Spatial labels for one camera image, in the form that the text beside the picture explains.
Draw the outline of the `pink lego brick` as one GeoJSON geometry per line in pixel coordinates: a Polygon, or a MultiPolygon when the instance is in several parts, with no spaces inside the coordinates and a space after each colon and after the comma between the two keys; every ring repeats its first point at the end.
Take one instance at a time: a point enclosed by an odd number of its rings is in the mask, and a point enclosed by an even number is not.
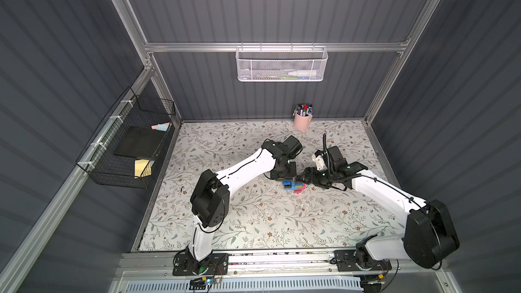
{"type": "Polygon", "coordinates": [[[294,190],[294,193],[295,193],[295,194],[300,194],[300,193],[302,193],[304,190],[306,190],[306,188],[307,188],[306,184],[302,184],[300,187],[298,187],[298,188],[296,188],[296,189],[294,190]]]}

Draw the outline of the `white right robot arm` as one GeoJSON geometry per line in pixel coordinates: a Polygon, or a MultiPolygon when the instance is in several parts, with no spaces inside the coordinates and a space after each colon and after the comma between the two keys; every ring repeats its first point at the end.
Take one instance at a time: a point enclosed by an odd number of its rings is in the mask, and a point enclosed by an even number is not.
{"type": "Polygon", "coordinates": [[[368,270],[380,260],[412,260],[419,267],[434,269],[459,249],[460,241],[446,205],[436,199],[426,201],[379,178],[364,165],[329,170],[305,168],[297,180],[323,189],[348,189],[366,195],[398,218],[404,232],[398,235],[372,235],[355,246],[359,268],[368,270]]]}

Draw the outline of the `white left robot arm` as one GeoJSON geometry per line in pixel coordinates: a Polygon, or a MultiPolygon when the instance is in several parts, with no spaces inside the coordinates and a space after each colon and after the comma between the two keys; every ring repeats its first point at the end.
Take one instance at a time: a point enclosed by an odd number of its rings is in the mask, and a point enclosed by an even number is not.
{"type": "Polygon", "coordinates": [[[212,253],[214,232],[220,229],[229,213],[231,198],[256,177],[272,170],[285,170],[302,149],[302,144],[292,140],[268,140],[251,156],[228,169],[205,170],[190,198],[194,226],[187,255],[197,263],[207,259],[212,253]]]}

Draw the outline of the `light blue long lego brick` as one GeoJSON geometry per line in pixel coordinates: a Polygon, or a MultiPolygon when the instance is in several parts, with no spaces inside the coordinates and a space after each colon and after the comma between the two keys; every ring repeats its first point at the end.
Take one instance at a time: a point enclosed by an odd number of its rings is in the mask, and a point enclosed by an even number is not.
{"type": "Polygon", "coordinates": [[[292,186],[291,188],[284,188],[286,191],[294,191],[296,188],[300,187],[301,185],[292,186]]]}

